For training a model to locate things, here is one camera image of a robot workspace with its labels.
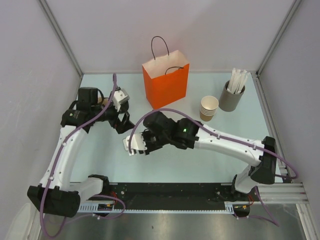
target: white plastic part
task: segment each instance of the white plastic part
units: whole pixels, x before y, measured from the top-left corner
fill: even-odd
[[[128,93],[124,89],[120,89],[114,92],[112,101],[117,112],[120,111],[121,104],[127,102],[130,99]]]
[[[250,193],[252,188],[254,188],[257,184],[256,181],[253,181],[249,176],[249,171],[251,166],[246,167],[242,173],[238,174],[235,178],[234,188],[236,191],[244,194]]]
[[[40,180],[40,184],[43,187],[47,185],[48,178],[50,177],[51,169],[56,159],[57,153],[59,151],[60,146],[62,145],[63,141],[65,140],[66,136],[71,133],[75,126],[66,125],[60,129],[60,136],[59,141],[54,151],[53,157],[51,159],[50,165],[45,172],[43,178]],[[58,186],[62,191],[68,191],[70,188],[70,177],[71,173],[76,161],[76,157],[78,151],[82,145],[84,138],[87,136],[87,132],[83,129],[78,130],[75,132],[71,138],[66,142],[66,146],[63,148],[59,160],[57,162],[53,181],[51,181],[49,188],[53,189],[55,186]]]
[[[219,136],[226,136],[226,137],[237,139],[250,144],[256,144],[257,146],[262,148],[265,147],[260,140],[242,138],[242,137],[234,136],[221,131],[217,131],[206,124],[203,126],[206,129],[218,134]],[[254,167],[258,166],[261,162],[259,160],[259,157],[264,154],[263,151],[261,150],[253,150],[251,147],[245,146],[243,144],[225,140],[220,137],[212,136],[209,133],[202,130],[201,128],[199,128],[196,136],[199,137],[199,140],[195,141],[194,148],[207,149],[207,150],[216,151],[218,153],[226,154],[228,156],[237,158],[249,164],[250,166],[254,166]]]
[[[77,191],[80,196],[80,202],[84,202],[93,195],[101,193],[103,181],[100,178],[88,177],[85,181],[77,183],[70,187],[69,191]]]
[[[123,139],[123,145],[124,149],[129,152],[129,138],[130,136],[127,136],[125,139]],[[147,150],[146,142],[144,141],[144,137],[142,136],[142,132],[136,133],[132,137],[131,141],[131,149],[137,150],[137,151],[145,151]],[[129,156],[135,155],[134,151],[129,152]]]

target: white bracket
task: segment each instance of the white bracket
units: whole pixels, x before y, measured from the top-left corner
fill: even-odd
[[[130,136],[127,136],[122,141],[123,141],[124,149],[129,153],[129,156],[132,156],[132,155],[135,155],[136,153],[134,151],[129,152],[129,138]],[[146,142],[144,141],[144,137],[142,136],[141,132],[133,135],[132,141],[131,141],[131,150],[136,150],[136,151],[147,150]]]

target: gray cylinder container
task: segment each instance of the gray cylinder container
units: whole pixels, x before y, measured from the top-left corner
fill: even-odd
[[[229,85],[229,81],[227,81],[222,90],[220,99],[219,99],[219,107],[225,112],[232,112],[236,109],[242,95],[244,94],[246,87],[243,86],[241,92],[239,94],[232,94],[227,90]]]

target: cable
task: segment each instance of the cable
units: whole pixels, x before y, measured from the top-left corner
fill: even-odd
[[[266,220],[266,221],[268,221],[268,222],[276,225],[277,227],[280,227],[279,222],[275,219],[275,217],[271,214],[271,212],[269,211],[269,209],[267,208],[267,206],[266,206],[266,205],[264,204],[264,202],[262,201],[257,186],[254,187],[254,191],[256,192],[256,196],[258,197],[258,199],[259,199],[262,207],[264,208],[264,210],[266,211],[266,213],[269,215],[269,217],[271,218],[271,220],[268,219],[268,218],[266,218],[266,217],[264,217],[264,216],[252,215],[252,216],[239,217],[239,216],[237,216],[236,214],[234,214],[234,216],[236,217],[236,219],[237,219],[237,220],[238,220],[238,219],[263,219],[263,220]]]
[[[112,89],[112,92],[110,94],[110,97],[109,99],[113,99],[114,97],[114,94],[115,94],[115,91],[116,91],[116,87],[117,87],[117,75],[114,73],[113,76],[112,76],[112,80],[113,80],[113,89]],[[54,162],[53,162],[53,165],[52,165],[52,169],[51,169],[51,172],[50,172],[50,175],[49,175],[49,178],[48,178],[48,181],[46,183],[46,186],[44,188],[44,191],[43,191],[43,195],[42,195],[42,199],[41,199],[41,203],[40,203],[40,225],[41,225],[41,229],[42,229],[42,232],[43,234],[46,236],[46,238],[48,239],[54,239],[56,238],[62,231],[62,228],[63,226],[65,225],[66,223],[66,219],[67,217],[65,217],[62,221],[62,224],[58,230],[58,232],[51,236],[48,234],[47,230],[46,230],[46,226],[45,226],[45,220],[44,220],[44,207],[45,207],[45,200],[46,200],[46,196],[47,196],[47,193],[48,193],[48,189],[49,189],[49,186],[50,186],[50,183],[51,183],[51,177],[53,177],[54,173],[55,173],[55,169],[57,167],[57,164],[58,164],[58,160],[59,160],[59,157],[62,153],[62,150],[64,149],[64,145],[63,144],[67,144],[67,141],[71,138],[71,136],[77,132],[78,130],[82,129],[83,127],[91,124],[92,122],[94,122],[95,120],[97,120],[102,114],[104,114],[104,112],[107,110],[107,108],[109,107],[111,101],[108,101],[107,104],[105,105],[105,107],[101,110],[101,112],[99,112],[99,114],[97,116],[95,116],[94,118],[92,118],[91,120],[83,123],[82,125],[78,126],[76,129],[74,129],[71,133],[69,133],[68,136],[65,137],[65,139],[63,140],[56,156],[55,156],[55,159],[54,159]]]
[[[195,121],[192,117],[186,115],[185,113],[179,111],[179,110],[175,110],[175,109],[171,109],[171,108],[159,108],[159,109],[154,109],[148,113],[146,113],[145,115],[143,115],[139,120],[138,122],[135,124],[134,128],[132,129],[132,132],[130,134],[130,137],[129,137],[129,143],[128,143],[128,149],[129,149],[129,152],[131,153],[132,149],[131,149],[131,142],[132,142],[132,138],[135,134],[135,131],[137,130],[138,128],[138,125],[146,118],[148,117],[149,115],[153,114],[153,113],[156,113],[156,112],[161,112],[161,111],[167,111],[167,112],[173,112],[173,113],[176,113],[176,114],[180,114],[182,116],[184,116],[185,118],[189,119],[191,122],[193,122],[195,125],[197,125],[199,128],[201,128],[202,130],[204,130],[206,133],[212,135],[212,136],[215,136],[215,137],[218,137],[218,134],[213,132],[213,131],[210,131],[209,129],[205,128],[204,126],[202,126],[199,122]],[[258,150],[261,150],[267,154],[270,154],[274,157],[276,157],[277,159],[279,159],[280,161],[284,162],[289,168],[292,169],[292,171],[294,172],[295,176],[293,177],[290,177],[290,176],[286,176],[286,175],[279,175],[279,174],[275,174],[276,177],[280,177],[280,178],[285,178],[285,179],[297,179],[299,177],[299,174],[298,174],[298,171],[296,170],[296,168],[291,165],[291,163],[289,163],[287,160],[285,160],[283,157],[281,157],[280,155],[274,153],[273,151],[270,151],[268,149],[265,149],[263,147],[260,147],[260,146],[255,146],[251,143],[248,143],[246,141],[241,141],[241,140],[238,140],[238,139],[235,139],[235,138],[232,138],[232,137],[228,137],[228,136],[224,136],[224,135],[220,135],[220,138],[221,139],[225,139],[225,140],[228,140],[228,141],[231,141],[231,142],[234,142],[234,143],[238,143],[238,144],[242,144],[242,145],[245,145],[245,146],[248,146],[250,148],[256,148]]]
[[[252,198],[252,196],[251,196],[251,195],[248,195],[248,198],[249,198],[249,201],[251,201],[251,203],[250,203],[250,205],[249,205],[249,206],[251,206],[252,204],[254,204],[254,203],[255,203],[255,200]]]
[[[122,206],[123,206],[121,212],[118,213],[117,215],[114,215],[114,216],[109,216],[109,215],[108,215],[108,216],[98,216],[98,217],[97,217],[98,219],[116,219],[116,218],[120,217],[122,214],[124,214],[124,212],[125,212],[125,210],[126,210],[126,205],[125,205],[125,203],[124,203],[121,199],[119,199],[119,198],[117,198],[117,197],[107,196],[107,195],[99,195],[99,194],[94,195],[93,197],[100,197],[100,198],[112,199],[112,200],[115,200],[115,201],[121,203]],[[78,216],[78,217],[76,217],[76,218],[68,221],[66,224],[73,223],[74,221],[77,221],[78,219],[81,219],[81,218],[84,218],[84,217],[89,217],[89,216],[92,216],[92,215],[93,215],[92,213],[80,215],[80,216]]]
[[[99,216],[99,215],[98,215],[98,219],[100,219],[100,218],[102,218],[102,219],[115,219],[115,218],[117,218],[117,217],[120,217],[122,214],[124,214],[124,212],[125,212],[125,210],[126,210],[126,205],[125,205],[125,203],[124,203],[122,200],[120,200],[119,198],[117,198],[117,197],[108,196],[108,195],[99,195],[99,194],[98,194],[98,195],[94,195],[94,196],[92,196],[92,197],[100,197],[100,198],[112,199],[112,200],[114,200],[114,201],[116,201],[116,202],[120,202],[120,203],[122,204],[122,206],[123,206],[123,208],[122,208],[122,210],[121,210],[121,212],[120,212],[119,214],[117,214],[117,215],[115,215],[115,216]],[[89,214],[80,215],[80,216],[78,216],[78,217],[76,217],[76,218],[71,219],[70,221],[67,221],[67,222],[63,222],[63,221],[65,221],[65,219],[66,219],[66,218],[64,218],[63,221],[62,221],[62,223],[63,223],[64,225],[70,224],[70,223],[73,223],[73,222],[75,222],[75,221],[77,221],[77,220],[79,220],[79,219],[81,219],[81,218],[89,217],[89,216],[92,216],[92,215],[95,216],[94,213],[89,213]],[[50,222],[51,224],[54,224],[54,225],[61,224],[61,223],[57,223],[57,222],[51,221],[50,218],[48,218],[47,221]]]
[[[156,113],[156,112],[160,112],[160,111],[167,111],[167,112],[173,112],[173,113],[177,113],[177,114],[180,114],[182,116],[184,116],[185,118],[189,119],[191,122],[193,122],[195,125],[197,125],[199,128],[201,128],[202,130],[204,130],[206,133],[212,135],[212,136],[215,136],[215,137],[218,137],[218,134],[213,132],[213,131],[210,131],[209,129],[205,128],[204,126],[202,126],[200,123],[198,123],[197,121],[195,121],[193,118],[191,118],[190,116],[186,115],[185,113],[179,111],[179,110],[175,110],[175,109],[171,109],[171,108],[159,108],[159,109],[154,109],[148,113],[146,113],[145,115],[143,115],[139,120],[138,122],[136,123],[136,125],[134,126],[134,128],[132,129],[132,132],[130,134],[130,137],[129,137],[129,143],[128,143],[128,150],[129,152],[131,153],[131,142],[132,142],[132,138],[135,134],[135,131],[137,130],[138,128],[138,125],[146,118],[148,117],[149,115],[153,114],[153,113]],[[245,142],[245,141],[241,141],[241,140],[238,140],[238,139],[235,139],[235,138],[232,138],[232,137],[228,137],[228,136],[223,136],[223,135],[220,135],[220,138],[221,139],[225,139],[225,140],[228,140],[228,141],[231,141],[231,142],[234,142],[234,143],[238,143],[238,144],[242,144],[242,145],[245,145],[245,146],[248,146],[250,148],[256,148],[258,150],[261,150],[265,153],[268,153],[278,159],[280,159],[280,161],[284,162],[288,167],[290,167],[292,169],[292,171],[294,172],[295,176],[293,177],[289,177],[289,176],[285,176],[285,175],[278,175],[278,174],[275,174],[276,177],[281,177],[281,178],[286,178],[286,179],[297,179],[299,177],[299,174],[298,174],[298,171],[296,170],[296,168],[294,166],[292,166],[287,160],[285,160],[283,157],[279,156],[278,154],[268,150],[268,149],[265,149],[263,147],[259,147],[259,146],[255,146],[251,143],[248,143],[248,142]],[[276,219],[272,216],[272,214],[269,212],[267,206],[264,204],[264,202],[262,201],[260,195],[259,195],[259,192],[258,192],[258,188],[257,186],[254,187],[254,190],[256,192],[256,195],[257,197],[259,198],[259,201],[261,202],[263,208],[265,209],[265,211],[268,213],[268,215],[270,216],[270,219],[266,218],[266,217],[263,217],[263,216],[250,216],[250,218],[253,218],[253,219],[264,219],[270,223],[273,223],[275,224],[276,226],[279,226],[279,223],[276,221]]]

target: orange paper bag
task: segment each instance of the orange paper bag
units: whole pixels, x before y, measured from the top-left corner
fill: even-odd
[[[167,55],[155,57],[152,48],[154,38],[164,41]],[[151,40],[153,59],[142,64],[142,71],[146,98],[153,109],[159,109],[186,96],[189,61],[178,50],[169,52],[162,37],[154,38]]]

